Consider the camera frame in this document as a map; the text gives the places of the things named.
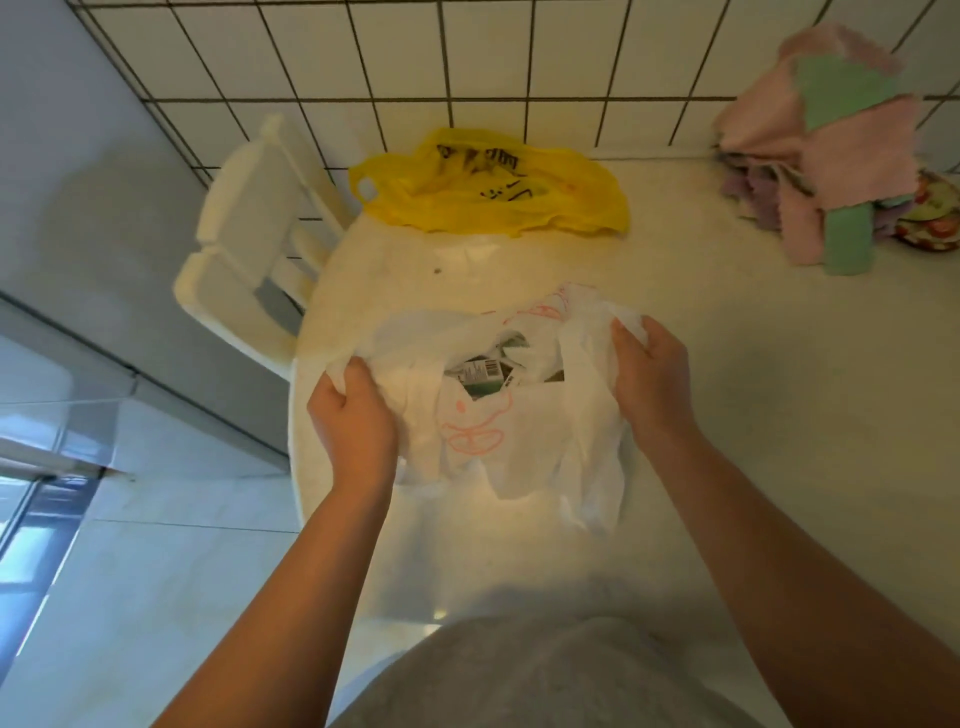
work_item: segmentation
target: white floor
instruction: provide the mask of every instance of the white floor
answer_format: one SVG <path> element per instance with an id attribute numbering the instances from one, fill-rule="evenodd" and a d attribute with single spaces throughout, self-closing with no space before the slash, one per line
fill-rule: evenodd
<path id="1" fill-rule="evenodd" d="M 297 529 L 289 478 L 108 478 L 0 689 L 3 725 L 149 725 L 240 615 Z M 435 628 L 378 615 L 358 621 L 340 685 Z M 740 645 L 713 643 L 678 658 L 764 725 L 788 725 Z M 347 693 L 339 692 L 335 708 Z"/>

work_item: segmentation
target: red drawing on plastic bag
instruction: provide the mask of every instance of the red drawing on plastic bag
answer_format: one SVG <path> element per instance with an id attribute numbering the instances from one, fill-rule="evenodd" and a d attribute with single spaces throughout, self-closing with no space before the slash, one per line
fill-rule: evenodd
<path id="1" fill-rule="evenodd" d="M 544 319 L 553 319 L 554 321 L 562 321 L 564 319 L 564 313 L 566 313 L 567 301 L 566 301 L 566 292 L 561 289 L 557 293 L 551 293 L 550 296 L 556 296 L 560 299 L 561 311 L 557 306 L 547 305 L 546 303 L 538 303 L 537 305 L 530 306 L 530 308 L 524 308 L 522 311 L 518 311 L 513 316 L 508 316 L 503 320 L 503 325 L 506 326 L 513 319 L 519 316 L 521 313 L 529 313 L 531 316 L 542 316 Z"/>
<path id="2" fill-rule="evenodd" d="M 506 405 L 502 409 L 496 410 L 496 412 L 491 414 L 482 423 L 466 427 L 460 427 L 454 423 L 443 423 L 440 427 L 441 430 L 453 430 L 452 434 L 447 435 L 446 443 L 464 455 L 486 455 L 488 452 L 493 452 L 499 448 L 503 443 L 505 435 L 502 429 L 490 427 L 490 425 L 492 425 L 496 418 L 509 412 L 511 407 L 514 406 L 513 394 L 510 392 L 504 392 L 502 394 L 507 396 Z M 461 413 L 466 412 L 467 406 L 462 401 L 458 401 L 457 411 Z"/>

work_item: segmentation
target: chair backrest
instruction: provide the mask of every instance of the chair backrest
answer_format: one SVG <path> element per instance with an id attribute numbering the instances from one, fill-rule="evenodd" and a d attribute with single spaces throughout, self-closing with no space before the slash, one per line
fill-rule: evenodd
<path id="1" fill-rule="evenodd" d="M 290 379 L 297 337 L 260 305 L 222 251 L 203 248 L 186 259 L 174 296 L 183 309 L 227 343 Z"/>
<path id="2" fill-rule="evenodd" d="M 349 227 L 352 215 L 316 152 L 288 119 L 274 114 L 260 138 L 230 155 L 210 186 L 197 226 L 203 248 L 187 259 L 174 285 L 177 301 L 197 321 L 287 378 L 294 337 L 255 292 L 269 279 L 300 308 L 308 306 L 313 280 L 287 258 L 286 246 L 318 274 L 329 253 L 298 222 L 304 195 L 338 237 Z"/>

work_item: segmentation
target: green cloth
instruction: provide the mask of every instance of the green cloth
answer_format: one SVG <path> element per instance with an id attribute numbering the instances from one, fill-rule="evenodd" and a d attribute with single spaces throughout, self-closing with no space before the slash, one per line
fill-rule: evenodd
<path id="1" fill-rule="evenodd" d="M 839 56 L 797 59 L 794 84 L 804 99 L 804 122 L 808 132 L 875 107 L 897 95 L 893 78 Z"/>
<path id="2" fill-rule="evenodd" d="M 874 206 L 861 203 L 824 213 L 824 269 L 830 276 L 856 276 L 874 263 Z"/>

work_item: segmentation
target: person's right hand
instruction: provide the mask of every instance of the person's right hand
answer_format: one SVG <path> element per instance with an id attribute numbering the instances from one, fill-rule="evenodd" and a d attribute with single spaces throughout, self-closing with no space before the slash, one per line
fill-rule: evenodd
<path id="1" fill-rule="evenodd" d="M 367 503 L 389 504 L 396 475 L 394 414 L 363 359 L 350 360 L 344 380 L 346 396 L 324 373 L 306 405 L 333 465 L 333 490 Z"/>
<path id="2" fill-rule="evenodd" d="M 663 437 L 697 431 L 690 404 L 686 347 L 661 323 L 643 317 L 644 347 L 618 319 L 611 324 L 619 364 L 613 395 L 634 431 L 636 446 L 649 452 Z"/>

